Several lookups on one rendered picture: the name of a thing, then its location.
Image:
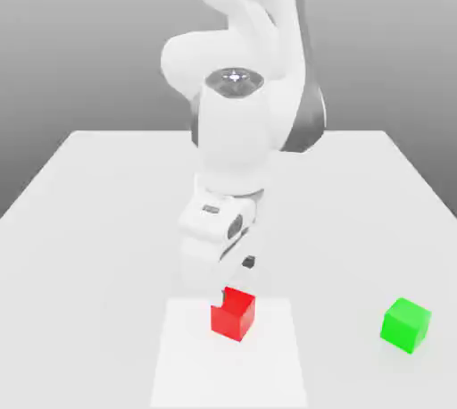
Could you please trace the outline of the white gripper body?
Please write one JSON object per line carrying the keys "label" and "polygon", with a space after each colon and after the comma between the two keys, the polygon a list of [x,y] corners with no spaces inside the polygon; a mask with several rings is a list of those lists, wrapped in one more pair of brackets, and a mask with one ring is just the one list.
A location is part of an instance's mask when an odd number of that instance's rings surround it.
{"label": "white gripper body", "polygon": [[250,251],[250,232],[227,248],[197,238],[183,238],[180,247],[182,279],[195,292],[221,292]]}

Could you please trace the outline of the small red cube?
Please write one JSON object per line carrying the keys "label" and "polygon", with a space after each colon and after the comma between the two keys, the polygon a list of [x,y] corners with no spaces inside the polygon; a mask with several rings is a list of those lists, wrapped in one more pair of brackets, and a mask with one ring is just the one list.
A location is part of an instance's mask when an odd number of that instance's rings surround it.
{"label": "small red cube", "polygon": [[212,331],[240,342],[255,316],[255,296],[235,288],[223,289],[221,306],[211,306]]}

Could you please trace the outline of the small green cube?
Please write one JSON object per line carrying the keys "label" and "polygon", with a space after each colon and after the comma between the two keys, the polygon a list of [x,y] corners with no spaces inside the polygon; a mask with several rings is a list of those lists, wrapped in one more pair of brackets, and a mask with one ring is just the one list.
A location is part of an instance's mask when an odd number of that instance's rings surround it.
{"label": "small green cube", "polygon": [[408,354],[412,354],[428,332],[432,312],[400,297],[384,314],[380,337]]}

